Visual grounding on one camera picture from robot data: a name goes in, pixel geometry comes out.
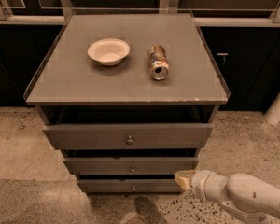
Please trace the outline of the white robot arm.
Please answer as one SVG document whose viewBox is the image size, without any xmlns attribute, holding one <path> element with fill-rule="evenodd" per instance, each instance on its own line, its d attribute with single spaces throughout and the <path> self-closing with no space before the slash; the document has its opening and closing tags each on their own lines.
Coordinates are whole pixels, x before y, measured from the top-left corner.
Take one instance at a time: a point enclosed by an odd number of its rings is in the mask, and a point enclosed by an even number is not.
<svg viewBox="0 0 280 224">
<path fill-rule="evenodd" d="M 280 220 L 280 189 L 252 175 L 230 176 L 212 171 L 177 171 L 175 182 L 203 201 L 219 205 L 244 224 L 269 224 Z"/>
</svg>

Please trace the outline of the white cylindrical robot base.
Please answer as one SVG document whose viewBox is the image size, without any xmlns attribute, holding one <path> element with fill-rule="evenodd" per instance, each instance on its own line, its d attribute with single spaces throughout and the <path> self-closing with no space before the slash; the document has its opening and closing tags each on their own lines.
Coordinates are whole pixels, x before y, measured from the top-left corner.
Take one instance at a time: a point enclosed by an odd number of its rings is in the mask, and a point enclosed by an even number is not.
<svg viewBox="0 0 280 224">
<path fill-rule="evenodd" d="M 266 111 L 264 118 L 273 126 L 280 122 L 280 92 Z"/>
</svg>

